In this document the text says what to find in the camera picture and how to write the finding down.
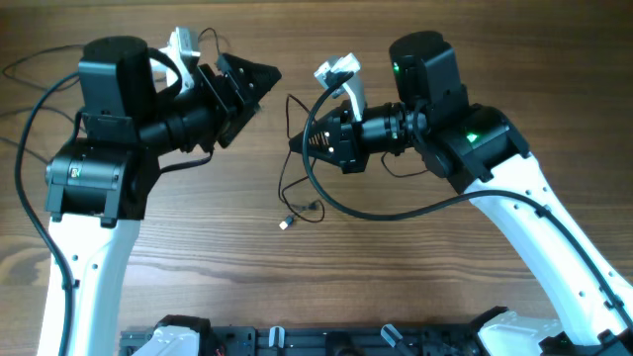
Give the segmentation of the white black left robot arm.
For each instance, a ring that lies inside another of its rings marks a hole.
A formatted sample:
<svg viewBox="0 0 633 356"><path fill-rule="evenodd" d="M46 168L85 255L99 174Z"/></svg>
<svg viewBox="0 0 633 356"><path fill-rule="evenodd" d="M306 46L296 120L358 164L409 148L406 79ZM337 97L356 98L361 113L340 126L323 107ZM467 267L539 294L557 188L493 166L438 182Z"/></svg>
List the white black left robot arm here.
<svg viewBox="0 0 633 356"><path fill-rule="evenodd" d="M83 49L84 104L73 137L45 172L51 262L42 355L110 355L128 261L162 155L226 147L280 80L278 68L223 53L185 68L130 36Z"/></svg>

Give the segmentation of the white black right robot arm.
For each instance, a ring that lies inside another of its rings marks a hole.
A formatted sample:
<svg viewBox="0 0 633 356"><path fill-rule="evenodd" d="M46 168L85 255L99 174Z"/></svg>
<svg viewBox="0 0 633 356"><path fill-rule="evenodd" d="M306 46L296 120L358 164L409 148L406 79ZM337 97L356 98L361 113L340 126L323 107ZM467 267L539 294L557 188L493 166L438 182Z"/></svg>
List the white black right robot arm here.
<svg viewBox="0 0 633 356"><path fill-rule="evenodd" d="M305 166L314 160L362 172L374 153L414 149L428 172L447 180L456 202L477 207L506 237L539 282L556 317L521 317L505 308L480 315L472 346L484 355L628 355L632 288L594 247L547 182L529 144L500 110L473 104L451 44L433 31L406 35L389 49L400 99L366 104L360 65L334 57L316 71L325 97L289 141Z"/></svg>

